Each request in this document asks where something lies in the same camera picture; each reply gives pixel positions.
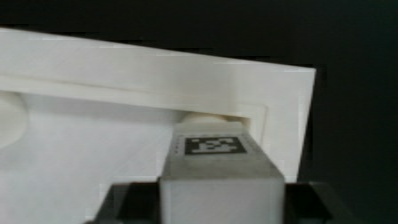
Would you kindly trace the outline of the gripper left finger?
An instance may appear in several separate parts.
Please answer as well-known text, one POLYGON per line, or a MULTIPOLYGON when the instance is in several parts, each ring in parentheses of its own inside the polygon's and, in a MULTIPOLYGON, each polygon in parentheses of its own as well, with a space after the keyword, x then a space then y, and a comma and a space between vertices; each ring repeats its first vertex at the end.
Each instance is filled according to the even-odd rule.
POLYGON ((85 224, 160 224, 156 182, 112 185, 96 217, 85 224))

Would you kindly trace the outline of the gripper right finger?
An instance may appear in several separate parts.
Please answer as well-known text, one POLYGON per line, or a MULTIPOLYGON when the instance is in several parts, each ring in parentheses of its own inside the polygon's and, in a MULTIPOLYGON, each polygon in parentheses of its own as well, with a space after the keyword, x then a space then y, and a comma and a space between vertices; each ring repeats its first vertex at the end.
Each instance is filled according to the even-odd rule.
POLYGON ((353 214, 325 183, 286 185, 282 224, 355 224, 353 214))

